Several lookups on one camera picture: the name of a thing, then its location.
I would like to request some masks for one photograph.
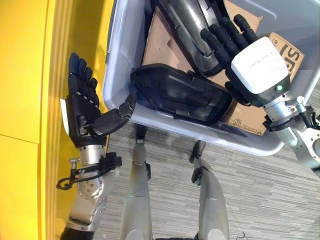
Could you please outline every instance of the gray carpet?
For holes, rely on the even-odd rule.
[[[319,102],[318,83],[309,100],[318,114]],[[193,166],[188,161],[195,142],[153,128],[147,131],[154,238],[193,238],[198,231],[200,189],[191,182]],[[114,174],[115,184],[96,240],[119,239],[134,146],[132,123],[110,137],[108,152],[117,152],[123,166]],[[273,156],[257,157],[207,143],[202,157],[222,186],[231,240],[320,239],[320,180],[298,163],[289,147]]]

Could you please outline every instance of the plastic bin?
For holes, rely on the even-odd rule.
[[[319,15],[315,0],[232,0],[238,6],[263,16],[258,35],[276,32],[304,54],[304,60],[292,83],[294,96],[309,98],[320,77]],[[109,109],[118,107],[129,94],[130,72],[140,66],[153,10],[150,0],[118,0],[114,10],[104,76],[103,100]],[[134,123],[203,140],[245,153],[267,156],[278,152],[283,143],[271,132],[258,136],[246,131],[237,135],[195,123],[175,120],[171,116],[136,105]]]

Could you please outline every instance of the cardboard box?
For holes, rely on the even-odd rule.
[[[231,19],[236,14],[241,14],[254,31],[258,29],[262,17],[257,17],[232,2],[225,1],[225,4]],[[290,55],[293,57],[294,51],[290,51]],[[185,72],[194,71],[173,37],[171,37],[170,26],[158,8],[156,8],[151,22],[142,65],[156,63],[166,64]],[[224,70],[208,79],[221,86],[225,86],[225,82],[229,81]],[[265,115],[266,113],[262,108],[243,106],[234,101],[220,121],[261,136],[266,131],[262,124],[265,121]]]
[[[266,35],[275,48],[278,50],[282,58],[286,63],[286,67],[288,68],[290,80],[292,81],[304,59],[305,55],[299,51],[295,46],[293,46],[290,42],[285,40],[279,34],[275,32],[271,32]]]

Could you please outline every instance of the robot finger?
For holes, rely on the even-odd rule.
[[[243,32],[242,35],[244,36],[244,38],[247,40],[249,44],[252,44],[258,40],[257,35],[251,29],[247,20],[242,15],[240,14],[235,15],[233,18],[233,21],[235,22],[235,24],[239,26],[240,30]]]
[[[223,45],[225,50],[229,53],[231,58],[234,58],[240,52],[236,44],[233,41],[231,41],[231,38],[225,29],[219,27],[217,24],[212,24],[209,27],[209,31],[213,35],[215,35],[218,41]]]
[[[204,28],[200,32],[201,38],[208,44],[208,46],[214,51],[214,55],[221,66],[225,69],[232,58],[225,50],[225,48],[219,43],[216,37]]]
[[[219,24],[227,31],[231,37],[231,40],[235,43],[240,51],[249,45],[245,37],[239,33],[238,29],[229,18],[221,18]]]

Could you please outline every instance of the yellow panel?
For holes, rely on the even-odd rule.
[[[0,134],[40,141],[46,0],[0,0]]]
[[[0,239],[37,240],[38,144],[0,135]]]

